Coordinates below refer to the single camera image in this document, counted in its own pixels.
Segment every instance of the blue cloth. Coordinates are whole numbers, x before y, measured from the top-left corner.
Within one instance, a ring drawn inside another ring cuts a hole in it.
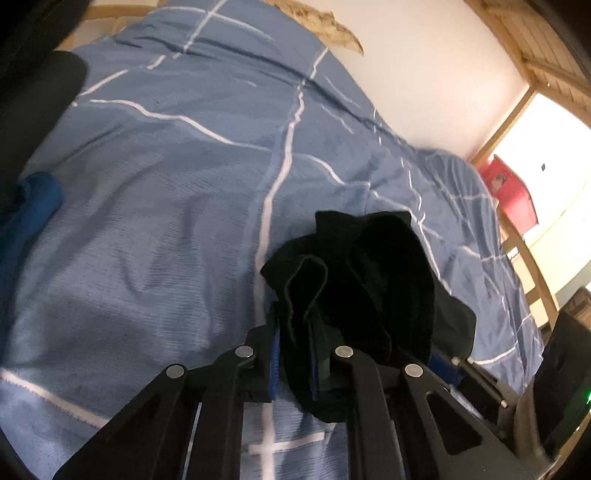
[[[12,212],[0,216],[0,361],[12,322],[9,309],[19,268],[37,235],[61,205],[61,187],[48,173],[34,173],[18,182]]]
[[[278,9],[169,3],[76,50],[85,91],[27,166],[66,192],[21,271],[0,372],[0,425],[33,472],[51,478],[166,365],[240,344],[273,300],[258,268],[317,210],[410,211],[476,313],[472,357],[523,391],[542,344],[474,169],[393,134]],[[282,384],[247,406],[242,441],[242,479],[347,478],[346,430]]]

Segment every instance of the wooden bed frame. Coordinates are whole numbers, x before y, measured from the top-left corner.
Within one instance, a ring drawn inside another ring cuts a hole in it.
[[[506,37],[507,33],[505,33],[498,25],[498,20],[495,20],[496,23],[488,23],[488,18],[486,15],[505,15],[505,12],[498,11],[498,7],[496,9],[491,10],[489,7],[485,7],[481,0],[465,0],[477,14],[484,20],[487,25],[491,28],[493,33],[497,35],[501,43],[505,42],[505,48],[507,49],[509,55],[514,61],[517,61],[517,58],[523,59],[522,54],[518,54],[516,47],[512,44]],[[133,23],[135,19],[138,17],[146,16],[150,11],[155,8],[161,7],[165,5],[167,0],[159,0],[156,5],[93,5],[89,7],[86,11],[83,21],[87,20],[99,20],[99,19],[111,19],[113,20],[111,30],[106,32],[108,34],[114,34],[118,31],[125,28],[130,23]],[[74,45],[74,35],[75,32],[70,35],[64,43],[60,46],[62,50],[69,50]],[[517,107],[513,110],[507,120],[501,125],[500,129],[493,135],[493,137],[482,147],[482,149],[478,152],[476,157],[472,160],[474,165],[478,165],[479,162],[487,159],[491,154],[492,151],[496,148],[496,146],[501,142],[503,137],[506,133],[511,129],[513,124],[517,121],[517,119],[521,116],[521,114],[525,111],[527,106],[530,104],[531,100],[535,96],[535,94],[540,91],[541,93],[548,95],[547,87],[540,86],[540,82],[533,81],[534,72],[537,72],[537,68],[534,68],[537,63],[535,60],[528,60],[529,63],[526,65],[519,66],[518,70],[528,79],[529,83],[532,85],[522,100],[519,102]],[[556,95],[549,95],[550,98],[556,101]],[[569,105],[566,100],[563,102],[558,102],[563,106]],[[591,115],[589,115],[588,125],[591,125]],[[515,247],[517,248],[521,258],[524,260],[525,266],[527,267],[531,278],[534,281],[534,287],[528,291],[525,295],[528,305],[534,304],[538,300],[542,300],[544,310],[548,317],[548,321],[550,323],[550,327],[554,329],[554,324],[556,322],[556,317],[558,316],[558,308],[557,303],[550,292],[548,285],[533,257],[530,250],[527,248],[525,242],[519,235],[515,226],[511,223],[509,218],[504,214],[503,211],[497,210],[498,217],[499,217],[499,225],[501,227],[501,236],[504,239],[503,249],[506,253],[509,253]]]

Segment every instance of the blue blanket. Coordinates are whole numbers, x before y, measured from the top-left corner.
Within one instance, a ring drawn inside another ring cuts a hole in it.
[[[409,211],[477,315],[472,357],[523,391],[543,346],[480,178],[393,134],[314,35],[258,0],[187,0],[77,52],[85,90],[27,167],[64,203],[0,372],[0,425],[40,479],[163,367],[211,363],[263,322],[258,270],[317,210]],[[344,426],[285,387],[247,406],[242,438],[244,479],[347,478]]]

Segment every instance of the metal pin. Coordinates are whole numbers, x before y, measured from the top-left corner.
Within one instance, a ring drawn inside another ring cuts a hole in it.
[[[184,368],[182,365],[170,365],[166,369],[166,376],[169,378],[180,378],[184,375]]]
[[[341,345],[335,348],[335,353],[341,358],[349,358],[353,356],[353,349],[347,345]]]
[[[241,345],[234,350],[236,356],[239,356],[240,358],[249,358],[254,352],[255,351],[248,345]]]
[[[404,371],[409,377],[418,378],[423,374],[423,369],[421,365],[417,364],[408,364],[404,367]]]

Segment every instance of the blue bed sheet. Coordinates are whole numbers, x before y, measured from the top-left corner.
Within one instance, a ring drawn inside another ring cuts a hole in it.
[[[543,346],[473,168],[391,132],[279,10],[172,3],[77,50],[85,90],[27,165],[64,189],[21,272],[0,371],[0,425],[33,472],[51,478],[166,365],[241,343],[272,300],[258,270],[322,209],[411,212],[477,315],[472,357],[523,391]],[[243,479],[348,478],[346,455],[345,428],[285,387],[246,408]]]

